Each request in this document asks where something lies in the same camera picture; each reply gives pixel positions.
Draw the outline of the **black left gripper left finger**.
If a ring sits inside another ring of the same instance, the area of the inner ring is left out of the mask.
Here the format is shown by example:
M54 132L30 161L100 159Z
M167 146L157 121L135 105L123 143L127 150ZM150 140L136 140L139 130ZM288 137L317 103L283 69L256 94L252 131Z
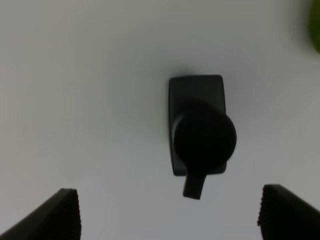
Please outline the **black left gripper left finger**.
M79 240L82 222L76 189L61 188L0 235L2 240Z

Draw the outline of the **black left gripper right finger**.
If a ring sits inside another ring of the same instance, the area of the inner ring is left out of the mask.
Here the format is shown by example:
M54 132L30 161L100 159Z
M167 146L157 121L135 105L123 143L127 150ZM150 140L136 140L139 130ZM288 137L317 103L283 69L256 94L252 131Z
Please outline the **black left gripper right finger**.
M257 225L264 240L318 240L320 211L282 185L266 184Z

